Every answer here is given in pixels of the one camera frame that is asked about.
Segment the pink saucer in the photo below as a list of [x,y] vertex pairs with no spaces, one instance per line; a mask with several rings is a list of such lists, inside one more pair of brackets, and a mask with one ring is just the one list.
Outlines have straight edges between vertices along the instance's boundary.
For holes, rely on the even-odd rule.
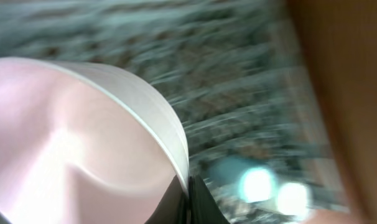
[[166,99],[118,67],[0,58],[0,214],[10,223],[146,223],[185,132]]

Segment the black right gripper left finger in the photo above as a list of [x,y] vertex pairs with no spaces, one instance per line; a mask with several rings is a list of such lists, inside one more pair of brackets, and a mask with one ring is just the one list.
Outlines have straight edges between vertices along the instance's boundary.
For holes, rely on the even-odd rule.
[[175,176],[146,224],[186,224],[188,198]]

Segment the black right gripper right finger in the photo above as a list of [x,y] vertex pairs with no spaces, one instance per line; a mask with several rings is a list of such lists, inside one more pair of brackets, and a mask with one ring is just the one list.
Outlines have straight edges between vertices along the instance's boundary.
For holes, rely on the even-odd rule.
[[230,224],[199,175],[189,178],[189,195],[191,224]]

